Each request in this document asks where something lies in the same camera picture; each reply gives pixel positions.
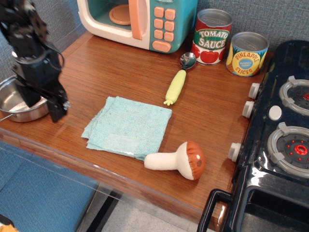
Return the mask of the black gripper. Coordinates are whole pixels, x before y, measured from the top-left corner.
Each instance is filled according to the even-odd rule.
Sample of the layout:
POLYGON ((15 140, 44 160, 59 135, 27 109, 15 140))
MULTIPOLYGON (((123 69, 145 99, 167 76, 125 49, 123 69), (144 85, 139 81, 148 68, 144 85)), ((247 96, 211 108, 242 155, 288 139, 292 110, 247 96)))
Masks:
POLYGON ((41 97, 47 99, 51 119, 58 122, 67 114, 70 102, 58 77, 64 65, 62 54, 55 47, 42 50, 38 55, 18 57, 13 71, 16 74, 18 91, 28 107, 33 107, 41 97))

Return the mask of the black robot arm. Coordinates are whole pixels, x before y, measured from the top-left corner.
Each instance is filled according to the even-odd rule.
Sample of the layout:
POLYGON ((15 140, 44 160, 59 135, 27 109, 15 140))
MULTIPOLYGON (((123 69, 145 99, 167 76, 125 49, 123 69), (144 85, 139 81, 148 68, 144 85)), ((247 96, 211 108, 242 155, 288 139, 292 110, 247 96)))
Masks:
POLYGON ((13 49, 12 70, 17 90, 26 106, 33 107, 41 98, 53 122, 67 114, 70 102, 59 75, 64 66, 61 52, 47 40, 47 25, 29 0, 0 2, 0 30, 13 49))

